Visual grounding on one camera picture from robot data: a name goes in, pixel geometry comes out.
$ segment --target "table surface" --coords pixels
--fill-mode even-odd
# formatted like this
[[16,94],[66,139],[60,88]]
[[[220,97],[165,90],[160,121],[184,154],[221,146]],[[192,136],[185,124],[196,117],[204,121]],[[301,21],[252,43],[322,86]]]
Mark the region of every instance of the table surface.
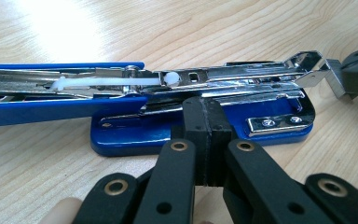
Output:
[[[301,50],[343,60],[358,50],[358,1],[0,1],[0,63],[143,61],[148,70],[283,61]],[[358,188],[358,97],[323,80],[301,143],[265,147],[293,179],[340,176]],[[103,176],[138,176],[157,156],[104,158],[90,118],[0,127],[0,223],[36,223],[84,199]],[[218,188],[196,188],[194,223],[232,222]]]

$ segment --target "black tool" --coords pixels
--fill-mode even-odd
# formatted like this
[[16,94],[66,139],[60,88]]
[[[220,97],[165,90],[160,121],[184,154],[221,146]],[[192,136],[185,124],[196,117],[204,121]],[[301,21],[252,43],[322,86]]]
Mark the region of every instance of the black tool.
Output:
[[333,175],[290,178],[257,143],[237,139],[218,102],[183,103],[156,166],[101,179],[74,223],[191,223],[194,186],[223,187],[234,223],[358,223],[358,190]]

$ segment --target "screw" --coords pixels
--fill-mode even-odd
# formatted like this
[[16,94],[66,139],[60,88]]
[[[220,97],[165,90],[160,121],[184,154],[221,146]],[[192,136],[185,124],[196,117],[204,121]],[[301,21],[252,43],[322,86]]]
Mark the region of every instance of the screw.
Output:
[[265,119],[261,122],[261,124],[263,124],[264,127],[272,127],[275,125],[275,121],[272,119]]
[[299,123],[302,121],[302,118],[299,118],[299,117],[291,117],[290,118],[290,121],[293,122],[293,123]]

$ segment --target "blue metal base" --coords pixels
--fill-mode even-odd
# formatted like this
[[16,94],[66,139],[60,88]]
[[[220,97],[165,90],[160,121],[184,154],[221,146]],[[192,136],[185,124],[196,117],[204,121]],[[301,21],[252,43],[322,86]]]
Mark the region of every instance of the blue metal base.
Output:
[[[249,136],[246,120],[265,116],[294,113],[290,100],[225,106],[227,118],[239,138],[267,145],[287,144],[303,141],[312,126],[296,132],[272,133]],[[90,140],[92,148],[103,156],[132,156],[158,154],[162,145],[171,137],[171,127],[182,125],[182,111],[158,116],[118,119],[117,125],[101,127],[100,118],[91,122]]]

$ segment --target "brass grommet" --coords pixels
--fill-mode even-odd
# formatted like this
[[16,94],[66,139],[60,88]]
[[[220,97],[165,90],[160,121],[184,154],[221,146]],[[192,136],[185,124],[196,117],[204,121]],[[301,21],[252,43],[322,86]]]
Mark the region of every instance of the brass grommet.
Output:
[[[113,185],[118,185],[119,188],[112,189],[111,187]],[[126,191],[128,186],[129,186],[129,184],[127,183],[127,181],[125,181],[123,179],[116,179],[116,180],[112,180],[109,183],[107,183],[104,187],[104,191],[108,195],[115,196],[115,195],[121,194],[122,192]]]
[[187,143],[185,142],[174,142],[171,144],[171,148],[175,151],[184,151],[187,149]]
[[237,143],[237,148],[242,151],[253,151],[255,146],[250,142],[240,141]]
[[336,197],[342,198],[348,195],[348,191],[344,186],[331,179],[320,179],[318,181],[318,186],[324,192]]

